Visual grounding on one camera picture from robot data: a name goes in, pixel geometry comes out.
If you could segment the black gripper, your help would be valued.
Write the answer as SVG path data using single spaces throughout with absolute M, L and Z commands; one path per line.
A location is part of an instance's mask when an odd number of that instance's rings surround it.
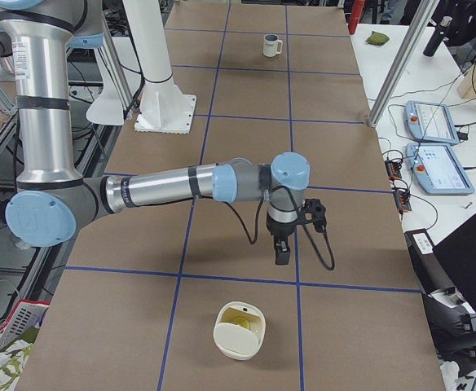
M 291 236 L 298 221 L 278 222 L 275 219 L 267 218 L 267 229 L 273 238 L 273 247 L 275 251 L 275 264 L 277 266 L 287 266 L 291 257 L 291 249 L 288 237 Z

